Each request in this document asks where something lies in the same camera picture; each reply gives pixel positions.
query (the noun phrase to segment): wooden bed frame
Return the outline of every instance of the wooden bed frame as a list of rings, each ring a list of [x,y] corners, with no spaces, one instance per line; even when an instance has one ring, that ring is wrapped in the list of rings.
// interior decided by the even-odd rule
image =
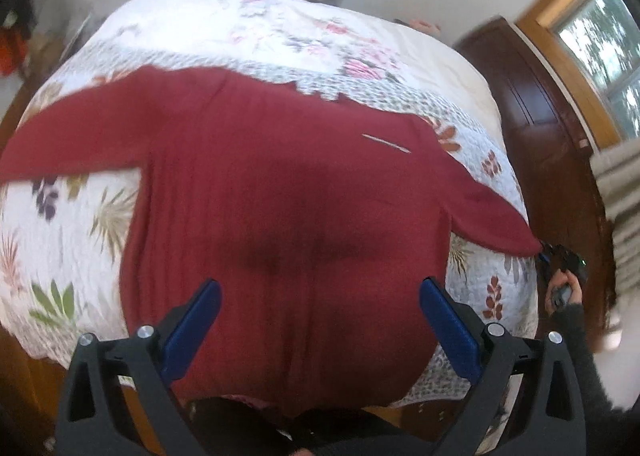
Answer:
[[[520,180],[533,231],[540,239],[574,249],[589,264],[584,304],[590,343],[597,349],[614,298],[614,263],[609,224],[589,165],[590,141],[554,79],[507,21],[500,18],[485,24],[455,48],[484,75],[498,103],[508,156]],[[0,125],[0,150],[40,84],[41,80],[28,80],[16,97]],[[544,288],[539,290],[542,296]],[[544,312],[540,317],[542,334],[549,325]],[[53,435],[65,372],[52,362],[30,359],[2,329],[0,353],[0,404],[33,445],[41,448]],[[458,401],[441,401],[378,413],[433,441],[458,407]],[[148,428],[141,431],[149,448],[158,452]]]

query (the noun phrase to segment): black fuzzy sleeve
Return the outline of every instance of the black fuzzy sleeve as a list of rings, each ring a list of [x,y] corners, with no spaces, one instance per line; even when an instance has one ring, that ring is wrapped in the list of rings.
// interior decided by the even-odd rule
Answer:
[[[587,454],[623,454],[629,439],[638,435],[640,423],[632,413],[613,407],[604,390],[593,355],[587,346],[584,308],[569,305],[556,312],[553,319],[566,342],[580,386],[587,429]]]

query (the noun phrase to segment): sweater sleeve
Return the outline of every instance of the sweater sleeve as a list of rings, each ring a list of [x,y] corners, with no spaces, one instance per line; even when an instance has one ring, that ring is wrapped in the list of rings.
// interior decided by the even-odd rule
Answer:
[[[515,207],[476,181],[442,148],[433,128],[421,117],[415,117],[415,123],[421,126],[419,151],[429,170],[426,190],[434,191],[449,214],[452,232],[494,252],[519,258],[537,255],[542,249],[540,241]]]
[[[569,305],[553,315],[574,363],[580,386],[587,430],[587,454],[619,454],[640,425],[631,412],[614,408],[602,385],[593,355],[587,346],[584,308]]]
[[[62,97],[9,140],[0,157],[0,183],[139,167],[170,119],[202,107],[227,76],[223,69],[167,75],[143,66]]]

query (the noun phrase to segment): metal screw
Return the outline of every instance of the metal screw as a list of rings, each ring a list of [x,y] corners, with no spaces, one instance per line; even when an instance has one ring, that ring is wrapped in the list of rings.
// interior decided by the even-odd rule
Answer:
[[[92,333],[84,333],[78,339],[78,342],[81,346],[89,346],[94,341],[94,334]]]
[[[504,335],[504,326],[497,322],[492,322],[487,326],[486,330],[489,332],[489,335],[493,335],[494,337],[502,337]]]
[[[148,324],[141,326],[138,328],[138,337],[141,339],[148,339],[151,335],[154,334],[156,330],[154,330],[153,326],[149,326]]]
[[[562,342],[562,335],[557,331],[550,331],[548,337],[553,344],[559,344]]]

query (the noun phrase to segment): person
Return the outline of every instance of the person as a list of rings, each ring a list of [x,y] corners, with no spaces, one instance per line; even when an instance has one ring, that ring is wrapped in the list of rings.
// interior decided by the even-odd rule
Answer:
[[[569,302],[556,309],[551,293],[571,286]],[[545,297],[546,312],[552,317],[574,363],[580,386],[587,432],[588,456],[637,454],[640,444],[640,416],[632,410],[613,407],[587,346],[584,329],[582,288],[571,272],[557,271],[549,281]]]

